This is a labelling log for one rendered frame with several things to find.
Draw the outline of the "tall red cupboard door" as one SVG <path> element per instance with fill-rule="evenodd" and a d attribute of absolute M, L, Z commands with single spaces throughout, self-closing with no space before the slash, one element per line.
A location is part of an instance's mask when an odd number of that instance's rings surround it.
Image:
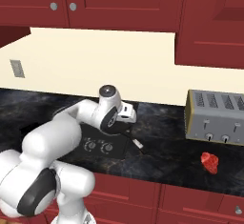
<path fill-rule="evenodd" d="M 244 0 L 184 0 L 175 63 L 244 70 Z"/>

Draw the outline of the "red base cupboard front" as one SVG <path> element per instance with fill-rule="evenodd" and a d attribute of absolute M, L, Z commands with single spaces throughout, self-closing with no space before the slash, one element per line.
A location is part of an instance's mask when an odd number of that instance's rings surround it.
<path fill-rule="evenodd" d="M 239 206 L 242 214 L 235 213 Z M 244 197 L 164 185 L 159 210 L 244 224 Z"/>
<path fill-rule="evenodd" d="M 108 174 L 95 174 L 85 198 L 97 224 L 155 224 L 161 185 Z"/>

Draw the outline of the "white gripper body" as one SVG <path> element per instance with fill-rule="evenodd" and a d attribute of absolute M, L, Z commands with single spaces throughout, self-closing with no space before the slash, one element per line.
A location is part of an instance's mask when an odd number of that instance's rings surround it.
<path fill-rule="evenodd" d="M 136 114 L 133 114 L 133 115 L 118 114 L 118 121 L 124 122 L 124 123 L 135 123 L 136 122 Z"/>

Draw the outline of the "silver four-slot toaster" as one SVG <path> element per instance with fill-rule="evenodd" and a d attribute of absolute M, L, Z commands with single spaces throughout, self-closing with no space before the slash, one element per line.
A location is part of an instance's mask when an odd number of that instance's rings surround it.
<path fill-rule="evenodd" d="M 244 94 L 188 90 L 187 139 L 244 146 Z"/>

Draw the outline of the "black hob knob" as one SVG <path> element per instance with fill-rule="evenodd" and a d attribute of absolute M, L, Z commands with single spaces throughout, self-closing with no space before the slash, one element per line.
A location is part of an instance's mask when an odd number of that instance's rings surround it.
<path fill-rule="evenodd" d="M 84 149 L 85 149 L 87 152 L 91 152 L 95 147 L 96 147 L 96 143 L 95 143 L 95 141 L 92 140 L 92 139 L 88 139 L 87 142 L 86 142 L 85 145 L 84 145 Z"/>
<path fill-rule="evenodd" d="M 104 143 L 101 147 L 101 152 L 104 154 L 109 154 L 113 149 L 112 143 Z"/>

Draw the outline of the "black hob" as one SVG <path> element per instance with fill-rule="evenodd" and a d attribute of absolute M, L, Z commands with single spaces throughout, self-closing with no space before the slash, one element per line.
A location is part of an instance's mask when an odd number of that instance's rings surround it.
<path fill-rule="evenodd" d="M 81 147 L 81 153 L 122 159 L 129 139 L 122 135 L 109 134 L 109 128 L 118 124 L 118 114 L 136 114 L 132 104 L 120 99 L 101 98 L 98 103 L 82 100 L 58 112 L 47 122 L 29 132 L 22 143 L 21 158 L 52 162 Z M 96 147 L 87 152 L 84 145 L 88 139 Z M 101 152 L 104 143 L 112 143 L 109 154 Z"/>

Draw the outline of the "grey wall outlet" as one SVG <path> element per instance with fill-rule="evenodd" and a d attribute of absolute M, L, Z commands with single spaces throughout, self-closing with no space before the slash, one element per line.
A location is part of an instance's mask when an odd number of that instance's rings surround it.
<path fill-rule="evenodd" d="M 25 77 L 24 70 L 20 60 L 11 60 L 10 64 L 15 77 L 19 77 L 19 78 Z"/>

